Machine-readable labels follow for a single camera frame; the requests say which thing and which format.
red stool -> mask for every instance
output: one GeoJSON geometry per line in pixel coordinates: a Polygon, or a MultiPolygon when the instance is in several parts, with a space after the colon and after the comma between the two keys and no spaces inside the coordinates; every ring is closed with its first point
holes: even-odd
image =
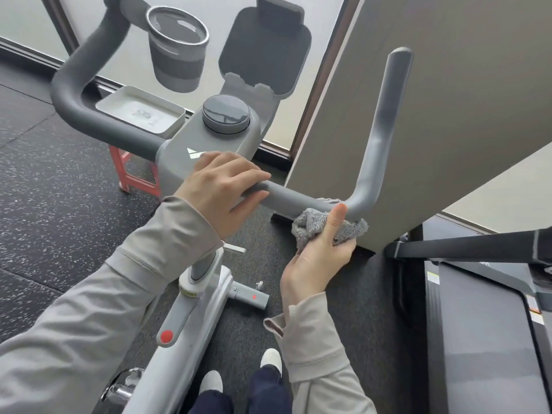
{"type": "Polygon", "coordinates": [[[113,159],[113,164],[115,165],[115,170],[119,176],[119,187],[122,191],[130,193],[130,186],[137,189],[143,190],[151,195],[160,196],[161,191],[159,190],[159,176],[157,174],[157,166],[155,163],[150,163],[151,172],[154,174],[155,183],[150,183],[149,181],[143,180],[140,177],[135,175],[128,174],[125,168],[125,164],[132,157],[130,152],[123,151],[113,145],[109,146],[109,152],[111,158],[113,159]]]}

treadmill belt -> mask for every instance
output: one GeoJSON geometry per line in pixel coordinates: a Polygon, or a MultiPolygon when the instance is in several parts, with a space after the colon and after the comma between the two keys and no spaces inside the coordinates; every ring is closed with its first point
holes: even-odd
{"type": "Polygon", "coordinates": [[[550,413],[522,296],[439,265],[449,414],[550,413]]]}

red button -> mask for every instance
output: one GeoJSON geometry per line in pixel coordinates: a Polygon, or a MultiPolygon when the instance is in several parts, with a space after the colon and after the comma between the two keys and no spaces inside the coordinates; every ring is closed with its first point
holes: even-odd
{"type": "Polygon", "coordinates": [[[173,334],[173,332],[169,329],[166,329],[165,331],[163,331],[161,333],[161,342],[163,344],[167,344],[167,343],[170,343],[170,341],[172,340],[172,338],[174,337],[175,335],[173,334]]]}

tray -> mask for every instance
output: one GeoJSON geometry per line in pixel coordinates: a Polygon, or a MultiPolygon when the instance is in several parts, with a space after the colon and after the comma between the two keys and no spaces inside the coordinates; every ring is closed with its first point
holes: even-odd
{"type": "Polygon", "coordinates": [[[165,139],[186,122],[186,109],[131,85],[101,99],[96,109],[165,139]]]}

logo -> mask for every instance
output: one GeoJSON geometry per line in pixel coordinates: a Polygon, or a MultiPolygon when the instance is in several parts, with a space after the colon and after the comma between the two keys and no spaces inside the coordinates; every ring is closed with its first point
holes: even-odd
{"type": "Polygon", "coordinates": [[[202,156],[203,152],[197,152],[197,151],[194,151],[191,148],[188,148],[188,154],[190,154],[191,159],[197,159],[197,158],[202,156]]]}

